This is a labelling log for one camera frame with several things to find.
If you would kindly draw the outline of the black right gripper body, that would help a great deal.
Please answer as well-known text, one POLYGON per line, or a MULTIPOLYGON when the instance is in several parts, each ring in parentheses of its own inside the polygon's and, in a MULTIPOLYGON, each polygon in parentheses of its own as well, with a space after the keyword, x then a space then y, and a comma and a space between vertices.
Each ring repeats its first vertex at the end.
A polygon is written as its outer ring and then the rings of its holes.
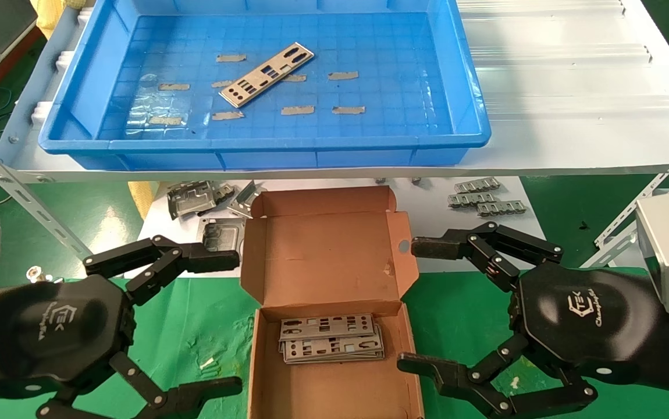
POLYGON ((515 330, 524 355, 551 376, 560 370, 607 384, 647 384, 658 369, 658 297, 642 276, 545 263, 524 273, 515 330))

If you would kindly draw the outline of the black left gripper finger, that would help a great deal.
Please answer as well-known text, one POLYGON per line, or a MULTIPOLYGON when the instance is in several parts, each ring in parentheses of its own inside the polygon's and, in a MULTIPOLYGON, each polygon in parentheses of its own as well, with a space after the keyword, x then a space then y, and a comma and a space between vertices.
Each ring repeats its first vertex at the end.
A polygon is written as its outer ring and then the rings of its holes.
MULTIPOLYGON (((228 377, 182 384, 164 392, 124 352, 116 353, 109 366, 145 400, 135 418, 197 418, 207 401, 238 395, 243 389, 241 378, 228 377)), ((76 390, 60 390, 38 408, 37 418, 105 418, 74 408, 76 397, 76 390)))
POLYGON ((238 268, 240 255, 236 250, 210 251, 201 242, 177 243, 154 236, 91 255, 83 265, 87 274, 103 278, 144 268, 127 283, 125 291, 133 305, 141 306, 184 272, 213 273, 238 268))

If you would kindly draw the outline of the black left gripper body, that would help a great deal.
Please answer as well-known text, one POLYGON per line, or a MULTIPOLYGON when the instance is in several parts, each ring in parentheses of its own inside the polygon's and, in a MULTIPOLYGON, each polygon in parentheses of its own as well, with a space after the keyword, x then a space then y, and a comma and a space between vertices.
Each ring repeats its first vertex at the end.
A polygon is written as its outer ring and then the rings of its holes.
POLYGON ((0 399, 92 392, 136 326, 126 294, 100 276, 0 288, 0 399))

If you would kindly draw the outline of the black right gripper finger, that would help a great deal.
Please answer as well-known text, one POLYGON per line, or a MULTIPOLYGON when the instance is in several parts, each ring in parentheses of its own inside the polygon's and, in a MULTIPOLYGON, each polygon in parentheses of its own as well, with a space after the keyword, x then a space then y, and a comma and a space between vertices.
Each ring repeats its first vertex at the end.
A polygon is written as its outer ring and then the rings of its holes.
POLYGON ((519 230, 487 222, 470 230, 446 230, 441 237, 415 237, 411 254, 422 259, 470 261, 503 292, 517 288, 518 268, 512 257, 537 266, 560 263, 564 250, 557 244, 519 230))
POLYGON ((473 368, 453 360, 399 353, 397 368, 432 379, 443 397, 464 400, 486 418, 540 418, 577 412, 597 399, 597 390, 574 371, 552 366, 561 387, 507 396, 492 385, 500 373, 526 355, 531 343, 515 333, 473 368))

